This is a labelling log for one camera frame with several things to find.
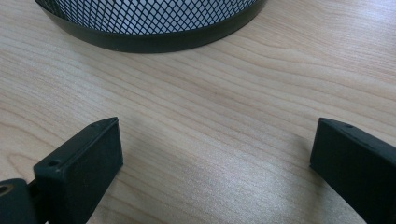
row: metal mesh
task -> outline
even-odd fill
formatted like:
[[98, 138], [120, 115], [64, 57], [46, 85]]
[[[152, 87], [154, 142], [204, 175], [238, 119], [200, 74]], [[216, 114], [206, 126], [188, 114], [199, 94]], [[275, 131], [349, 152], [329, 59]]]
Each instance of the metal mesh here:
[[56, 16], [95, 30], [150, 35], [202, 28], [256, 0], [38, 0]]

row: light wood desk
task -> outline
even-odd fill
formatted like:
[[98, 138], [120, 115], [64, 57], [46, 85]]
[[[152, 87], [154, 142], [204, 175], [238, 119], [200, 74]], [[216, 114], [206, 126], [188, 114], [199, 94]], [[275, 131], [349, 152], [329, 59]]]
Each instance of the light wood desk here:
[[396, 3], [268, 0], [210, 45], [99, 49], [0, 2], [0, 178], [119, 117], [124, 166], [91, 223], [364, 223], [315, 172], [319, 117], [396, 146]]

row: mesh tray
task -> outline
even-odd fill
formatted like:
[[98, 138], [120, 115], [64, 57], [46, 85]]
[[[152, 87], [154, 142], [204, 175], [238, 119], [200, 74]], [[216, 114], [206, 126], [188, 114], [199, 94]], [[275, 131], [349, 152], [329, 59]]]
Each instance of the mesh tray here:
[[239, 29], [263, 0], [36, 0], [71, 35], [129, 52], [190, 49]]

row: wire mesh basket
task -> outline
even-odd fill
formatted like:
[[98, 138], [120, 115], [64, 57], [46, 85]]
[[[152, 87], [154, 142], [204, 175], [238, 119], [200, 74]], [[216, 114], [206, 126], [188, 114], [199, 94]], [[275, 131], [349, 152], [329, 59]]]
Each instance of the wire mesh basket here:
[[254, 18], [263, 0], [36, 0], [71, 35], [129, 52], [190, 49]]

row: table top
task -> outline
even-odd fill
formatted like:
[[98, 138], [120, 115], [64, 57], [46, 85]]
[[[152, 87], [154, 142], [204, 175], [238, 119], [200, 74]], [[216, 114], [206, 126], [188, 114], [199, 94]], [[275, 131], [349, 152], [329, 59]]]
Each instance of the table top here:
[[118, 117], [124, 166], [90, 223], [364, 223], [309, 168], [318, 118], [396, 146], [396, 2], [268, 0], [173, 53], [121, 53], [0, 2], [0, 178]]

